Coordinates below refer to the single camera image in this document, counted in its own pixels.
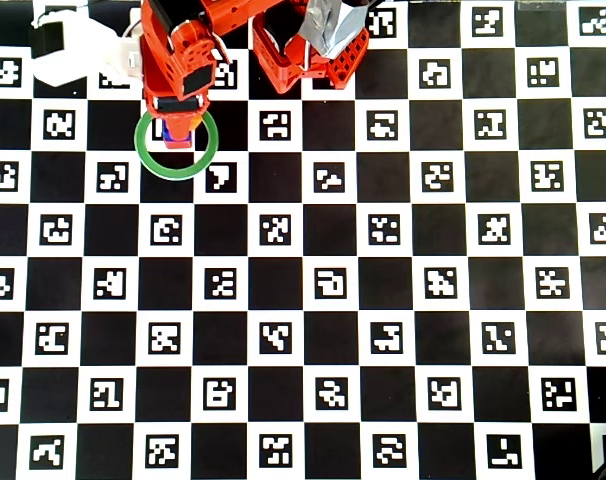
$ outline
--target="table surface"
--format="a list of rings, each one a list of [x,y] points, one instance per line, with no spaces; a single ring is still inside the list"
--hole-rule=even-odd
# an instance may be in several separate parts
[[[185,182],[139,82],[33,78],[32,17],[0,2],[0,480],[604,462],[606,1],[385,3],[344,91],[283,96],[242,28]]]

